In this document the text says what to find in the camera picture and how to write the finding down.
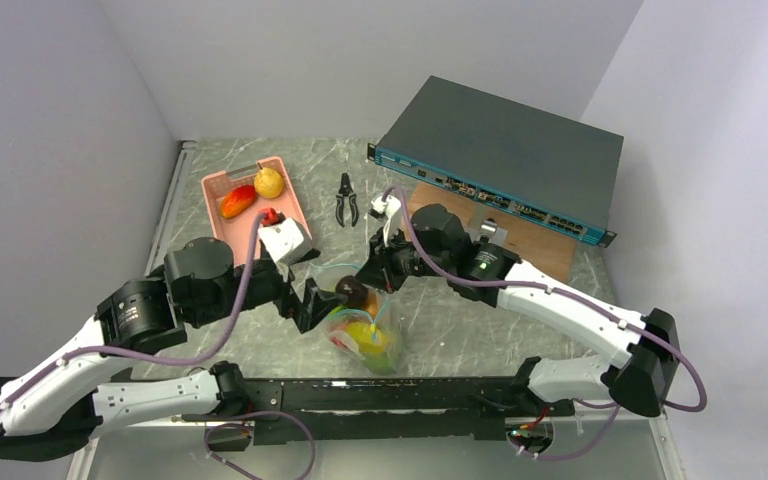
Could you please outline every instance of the gray marble surface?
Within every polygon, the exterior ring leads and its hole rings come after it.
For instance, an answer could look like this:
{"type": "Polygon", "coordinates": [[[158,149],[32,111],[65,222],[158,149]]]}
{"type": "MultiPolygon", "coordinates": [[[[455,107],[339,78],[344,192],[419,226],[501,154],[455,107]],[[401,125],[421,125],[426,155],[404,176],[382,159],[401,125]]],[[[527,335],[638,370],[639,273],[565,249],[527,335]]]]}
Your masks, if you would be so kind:
{"type": "MultiPolygon", "coordinates": [[[[366,162],[370,141],[374,139],[200,141],[169,248],[181,248],[192,238],[212,235],[200,183],[204,176],[277,155],[289,172],[314,243],[322,251],[312,264],[362,264],[367,240],[381,225],[363,216],[370,200],[392,184],[404,186],[408,195],[416,186],[411,178],[366,162]],[[335,194],[342,172],[351,176],[362,212],[354,228],[341,228],[334,220],[335,194]]],[[[304,278],[312,268],[311,264],[302,264],[294,271],[304,278]]],[[[578,246],[569,284],[614,302],[598,248],[578,246]]],[[[582,345],[532,318],[460,298],[439,278],[408,279],[392,297],[392,306],[401,319],[405,340],[399,376],[512,375],[529,356],[564,359],[588,354],[582,345]]],[[[164,351],[164,355],[193,356],[215,342],[222,328],[223,321],[190,329],[189,342],[164,351]]],[[[232,361],[247,377],[373,376],[359,362],[339,352],[320,330],[300,335],[291,321],[278,317],[271,304],[264,305],[241,314],[231,339],[204,366],[218,360],[232,361]]],[[[135,369],[134,374],[137,378],[168,378],[183,372],[150,365],[135,369]]]]}

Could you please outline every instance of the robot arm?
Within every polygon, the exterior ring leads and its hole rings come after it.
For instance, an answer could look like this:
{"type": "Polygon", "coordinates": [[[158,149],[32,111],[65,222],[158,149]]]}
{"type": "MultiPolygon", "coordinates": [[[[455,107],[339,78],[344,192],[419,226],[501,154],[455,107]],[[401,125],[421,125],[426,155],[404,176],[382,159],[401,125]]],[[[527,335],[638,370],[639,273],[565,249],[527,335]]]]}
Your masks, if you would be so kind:
{"type": "Polygon", "coordinates": [[[596,352],[571,360],[526,360],[517,378],[533,397],[546,403],[611,399],[639,415],[660,415],[679,362],[637,332],[648,331],[678,350],[672,316],[658,309],[644,316],[607,304],[552,279],[487,237],[473,242],[442,205],[413,214],[409,242],[394,228],[402,214],[399,200],[382,196],[372,203],[370,214],[387,223],[370,239],[369,260],[357,274],[362,283],[392,292],[410,276],[445,274],[464,298],[526,314],[596,352]],[[439,272],[422,258],[417,243],[439,272]]]}
{"type": "MultiPolygon", "coordinates": [[[[298,298],[289,264],[318,252],[292,219],[276,226],[280,229],[261,227],[263,253],[252,266],[242,310],[272,302],[281,317],[292,318],[304,333],[344,299],[322,292],[312,280],[305,284],[303,299],[298,298]]],[[[220,362],[210,372],[179,380],[105,384],[138,360],[82,351],[118,347],[152,356],[184,343],[185,324],[200,328],[228,317],[242,271],[242,266],[233,267],[227,244],[193,240],[169,253],[150,275],[125,283],[105,299],[78,333],[40,365],[19,378],[0,377],[0,458],[46,461],[125,425],[173,414],[240,413],[245,394],[236,365],[220,362]],[[64,360],[76,352],[82,354],[64,360]],[[34,379],[51,364],[56,366],[34,379]],[[22,387],[27,389],[16,396],[22,387]]]]}

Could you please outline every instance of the purple cable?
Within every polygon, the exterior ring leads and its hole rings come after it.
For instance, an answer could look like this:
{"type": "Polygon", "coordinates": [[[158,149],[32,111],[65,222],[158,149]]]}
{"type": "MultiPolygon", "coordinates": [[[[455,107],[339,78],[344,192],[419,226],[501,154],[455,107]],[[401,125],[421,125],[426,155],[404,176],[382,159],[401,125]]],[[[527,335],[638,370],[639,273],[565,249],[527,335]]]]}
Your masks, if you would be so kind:
{"type": "MultiPolygon", "coordinates": [[[[614,420],[617,419],[617,414],[620,413],[620,407],[616,406],[614,407],[614,411],[611,412],[611,416],[608,417],[608,420],[605,422],[604,425],[602,425],[602,428],[599,429],[599,431],[596,433],[596,436],[593,437],[592,440],[590,440],[590,443],[584,446],[581,450],[573,453],[565,453],[563,455],[538,455],[536,453],[527,452],[529,455],[531,455],[531,458],[534,460],[542,460],[546,462],[563,462],[566,460],[574,460],[578,457],[583,457],[584,455],[587,455],[590,453],[590,450],[593,450],[593,447],[599,444],[599,442],[602,441],[602,438],[605,437],[605,435],[608,433],[608,430],[611,429],[611,425],[614,424],[614,420]]],[[[519,452],[519,445],[516,445],[513,440],[508,437],[508,442],[511,444],[511,446],[514,447],[514,449],[519,452]]]]}
{"type": "MultiPolygon", "coordinates": [[[[284,417],[288,420],[291,420],[293,423],[298,425],[298,427],[304,432],[305,436],[307,437],[307,441],[310,443],[310,462],[307,464],[307,468],[305,468],[304,472],[302,472],[301,475],[296,477],[296,480],[302,480],[304,478],[307,478],[308,475],[310,475],[310,471],[313,470],[313,464],[316,461],[316,442],[313,439],[313,434],[310,432],[310,430],[305,426],[304,423],[301,422],[298,418],[284,412],[254,412],[254,413],[247,413],[245,415],[238,415],[236,417],[231,418],[224,418],[223,420],[235,420],[244,422],[246,420],[257,418],[257,417],[269,417],[272,415],[278,415],[279,417],[284,417]]],[[[245,475],[246,477],[252,479],[252,480],[263,480],[262,478],[254,475],[253,473],[248,472],[247,470],[243,469],[239,465],[237,465],[234,462],[228,461],[213,450],[210,449],[210,436],[213,435],[213,432],[217,430],[226,430],[231,428],[242,428],[242,425],[239,423],[223,423],[221,425],[217,425],[215,427],[210,428],[204,433],[204,448],[207,450],[208,455],[210,455],[210,458],[216,460],[217,462],[230,467],[235,472],[245,475]]]]}
{"type": "MultiPolygon", "coordinates": [[[[222,332],[222,336],[219,338],[219,341],[216,342],[216,345],[208,349],[206,352],[202,353],[201,355],[198,355],[194,358],[171,358],[171,357],[158,357],[154,355],[148,355],[145,353],[135,352],[133,350],[128,350],[125,348],[118,348],[118,347],[107,347],[107,346],[96,346],[96,347],[84,347],[84,348],[78,348],[75,350],[72,350],[71,352],[67,352],[63,354],[63,357],[61,357],[65,361],[69,361],[75,357],[79,357],[81,355],[86,355],[89,353],[104,353],[108,355],[118,355],[120,357],[127,357],[127,358],[133,358],[135,360],[140,360],[144,362],[150,362],[150,363],[156,363],[159,365],[167,365],[171,367],[189,367],[192,365],[198,365],[206,360],[209,360],[214,355],[216,355],[219,350],[225,346],[225,343],[228,342],[228,339],[231,337],[231,332],[234,331],[234,327],[237,325],[237,317],[240,315],[240,311],[243,308],[243,300],[245,300],[246,297],[246,291],[249,288],[249,281],[251,280],[251,274],[252,274],[252,267],[254,263],[254,252],[255,247],[257,246],[257,228],[260,225],[260,221],[263,220],[263,217],[265,217],[266,214],[259,213],[254,218],[254,222],[252,223],[251,228],[251,235],[249,236],[249,246],[248,250],[246,251],[246,260],[245,260],[245,267],[243,267],[243,276],[240,279],[240,286],[237,288],[237,296],[234,298],[234,305],[231,307],[231,315],[229,316],[229,322],[228,325],[225,327],[225,330],[222,332]]],[[[40,380],[45,378],[49,373],[51,373],[55,368],[57,368],[57,363],[52,362],[43,367],[39,372],[37,372],[36,375],[32,376],[28,379],[27,382],[25,382],[23,385],[21,385],[16,391],[9,395],[7,398],[4,399],[4,402],[0,404],[0,412],[2,409],[3,403],[10,403],[16,401],[17,398],[21,397],[25,394],[31,387],[39,383],[40,380]]]]}
{"type": "Polygon", "coordinates": [[[584,400],[582,400],[580,398],[573,398],[573,401],[575,403],[579,404],[579,405],[584,405],[587,408],[593,408],[593,409],[596,409],[596,410],[605,410],[605,409],[614,408],[614,407],[617,406],[617,402],[599,404],[599,403],[585,402],[584,400]]]}
{"type": "MultiPolygon", "coordinates": [[[[402,189],[402,187],[398,185],[394,185],[387,190],[384,190],[384,193],[381,195],[381,198],[383,200],[387,199],[387,196],[390,195],[390,192],[396,191],[396,198],[402,202],[402,206],[405,207],[407,205],[407,202],[405,201],[405,192],[402,189]]],[[[410,215],[408,214],[407,208],[403,208],[402,213],[404,214],[405,218],[405,228],[408,231],[408,234],[410,235],[410,238],[416,239],[416,232],[414,232],[413,224],[411,223],[410,215]]],[[[459,278],[456,277],[449,272],[446,272],[437,264],[434,263],[434,261],[431,259],[431,257],[428,256],[428,254],[425,252],[425,249],[420,245],[419,242],[414,242],[414,246],[416,246],[416,251],[419,253],[419,256],[422,257],[422,259],[425,261],[426,264],[431,268],[431,270],[434,270],[434,272],[437,275],[440,275],[441,277],[445,278],[446,280],[456,283],[459,285],[464,285],[467,287],[526,287],[526,288],[537,288],[540,290],[546,290],[549,286],[543,283],[539,282],[530,282],[530,281],[508,281],[508,280],[488,280],[488,281],[477,281],[477,280],[468,280],[465,278],[459,278]]],[[[570,292],[569,290],[564,290],[562,288],[554,288],[552,290],[552,293],[557,293],[558,295],[562,295],[564,297],[567,297],[571,300],[574,300],[591,310],[595,311],[596,313],[601,314],[608,320],[620,324],[622,322],[622,319],[620,319],[618,316],[614,315],[610,311],[602,308],[601,306],[597,305],[596,303],[592,302],[591,300],[584,298],[580,295],[577,295],[576,293],[570,292]]],[[[692,363],[690,363],[690,360],[687,359],[687,357],[684,356],[684,354],[681,353],[677,348],[670,345],[668,342],[665,342],[661,339],[661,337],[658,337],[657,335],[648,332],[642,328],[639,328],[635,325],[627,324],[626,328],[631,330],[632,332],[641,335],[652,342],[654,342],[659,347],[663,348],[664,350],[670,352],[671,355],[673,355],[675,358],[678,359],[679,363],[684,365],[684,367],[687,369],[688,373],[690,373],[691,378],[693,378],[693,383],[696,384],[696,389],[699,391],[699,403],[696,405],[682,405],[678,403],[671,402],[669,400],[664,400],[664,405],[668,407],[672,407],[676,410],[682,410],[685,412],[701,412],[705,409],[705,407],[708,405],[708,393],[705,390],[705,385],[702,383],[702,377],[699,375],[699,373],[696,371],[696,368],[693,366],[692,363]]]]}

